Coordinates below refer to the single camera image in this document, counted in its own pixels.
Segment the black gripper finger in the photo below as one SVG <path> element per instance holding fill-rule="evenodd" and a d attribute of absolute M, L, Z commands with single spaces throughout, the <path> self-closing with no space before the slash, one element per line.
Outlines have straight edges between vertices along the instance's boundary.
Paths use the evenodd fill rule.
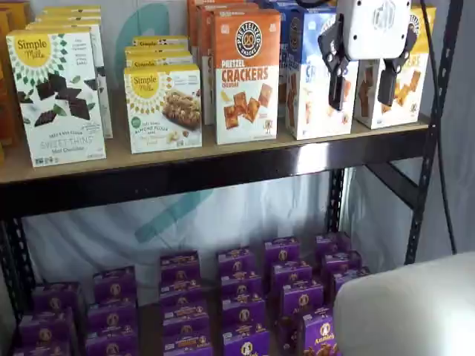
<path fill-rule="evenodd" d="M 413 49 L 417 40 L 415 28 L 412 24 L 408 25 L 405 44 L 401 54 L 394 59 L 384 59 L 384 70 L 381 72 L 379 82 L 378 101 L 383 105 L 391 107 L 394 100 L 396 80 L 401 73 L 403 66 L 410 57 L 410 51 Z"/>
<path fill-rule="evenodd" d="M 330 73 L 329 105 L 341 111 L 344 102 L 344 74 L 350 63 L 344 46 L 344 16 L 337 14 L 335 22 L 318 37 L 324 64 Z"/>

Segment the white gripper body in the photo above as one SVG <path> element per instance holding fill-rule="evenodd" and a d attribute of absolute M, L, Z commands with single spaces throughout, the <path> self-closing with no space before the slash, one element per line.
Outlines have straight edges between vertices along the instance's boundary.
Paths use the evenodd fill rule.
<path fill-rule="evenodd" d="M 336 13 L 343 20 L 344 52 L 350 60 L 393 59 L 404 48 L 411 2 L 342 0 Z"/>

